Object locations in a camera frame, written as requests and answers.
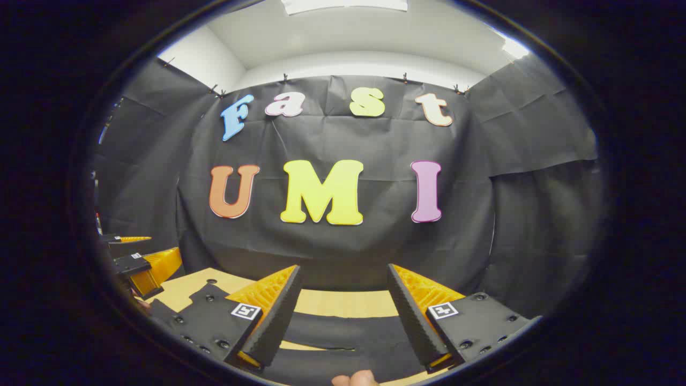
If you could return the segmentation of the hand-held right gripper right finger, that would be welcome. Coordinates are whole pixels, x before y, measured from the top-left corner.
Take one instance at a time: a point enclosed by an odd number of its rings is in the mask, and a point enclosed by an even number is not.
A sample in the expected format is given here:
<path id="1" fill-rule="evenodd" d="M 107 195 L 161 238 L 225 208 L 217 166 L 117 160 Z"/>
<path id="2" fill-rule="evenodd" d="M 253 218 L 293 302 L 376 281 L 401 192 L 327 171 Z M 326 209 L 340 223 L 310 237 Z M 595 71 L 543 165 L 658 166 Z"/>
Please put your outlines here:
<path id="1" fill-rule="evenodd" d="M 487 356 L 536 325 L 484 292 L 462 295 L 396 264 L 388 291 L 414 353 L 431 374 Z"/>

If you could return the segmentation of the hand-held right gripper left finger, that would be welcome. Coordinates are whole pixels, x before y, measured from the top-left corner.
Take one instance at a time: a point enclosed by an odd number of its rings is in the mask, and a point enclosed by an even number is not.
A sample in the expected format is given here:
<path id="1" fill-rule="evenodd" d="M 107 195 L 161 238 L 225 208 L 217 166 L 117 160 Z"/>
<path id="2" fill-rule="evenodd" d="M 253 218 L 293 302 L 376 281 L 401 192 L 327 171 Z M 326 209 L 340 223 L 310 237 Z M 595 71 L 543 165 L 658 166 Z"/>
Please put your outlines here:
<path id="1" fill-rule="evenodd" d="M 206 284 L 176 312 L 161 305 L 161 326 L 201 355 L 235 366 L 269 366 L 284 339 L 302 288 L 298 265 L 228 294 Z"/>

